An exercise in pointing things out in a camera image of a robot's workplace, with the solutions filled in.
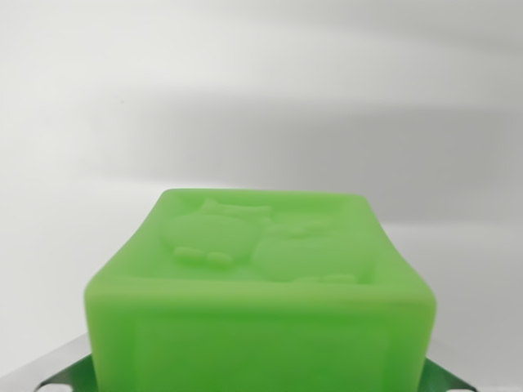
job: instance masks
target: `green soap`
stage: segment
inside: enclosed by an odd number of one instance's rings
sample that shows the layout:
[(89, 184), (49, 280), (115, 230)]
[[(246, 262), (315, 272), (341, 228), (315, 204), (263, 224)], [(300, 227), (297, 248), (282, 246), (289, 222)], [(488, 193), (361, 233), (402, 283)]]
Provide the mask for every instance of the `green soap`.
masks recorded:
[(86, 308), (100, 392), (415, 392), (436, 302), (361, 196), (172, 189)]

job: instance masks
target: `white backdrop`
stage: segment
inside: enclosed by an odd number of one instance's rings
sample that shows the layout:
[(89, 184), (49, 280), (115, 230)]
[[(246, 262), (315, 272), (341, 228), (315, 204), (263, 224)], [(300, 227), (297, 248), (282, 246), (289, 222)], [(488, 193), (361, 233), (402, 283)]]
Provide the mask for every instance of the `white backdrop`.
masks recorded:
[(366, 195), (431, 356), (523, 386), (523, 4), (0, 1), (0, 375), (177, 186)]

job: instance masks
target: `metal tray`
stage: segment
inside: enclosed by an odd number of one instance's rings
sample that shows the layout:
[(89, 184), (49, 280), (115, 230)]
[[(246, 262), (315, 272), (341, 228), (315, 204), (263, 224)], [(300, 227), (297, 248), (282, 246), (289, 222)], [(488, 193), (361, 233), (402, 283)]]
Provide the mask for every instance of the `metal tray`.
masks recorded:
[[(45, 380), (38, 386), (36, 391), (50, 384), (70, 385), (73, 392), (98, 392), (91, 355), (80, 359), (73, 365), (55, 374), (55, 376)], [(418, 392), (447, 392), (448, 390), (477, 392), (476, 388), (427, 359)]]

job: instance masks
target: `glossy surface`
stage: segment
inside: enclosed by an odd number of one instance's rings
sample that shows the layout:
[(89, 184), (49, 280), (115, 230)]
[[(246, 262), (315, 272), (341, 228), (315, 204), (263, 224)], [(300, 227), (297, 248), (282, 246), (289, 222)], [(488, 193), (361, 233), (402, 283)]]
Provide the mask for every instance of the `glossy surface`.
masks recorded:
[(175, 189), (90, 282), (101, 392), (414, 392), (435, 313), (366, 200)]

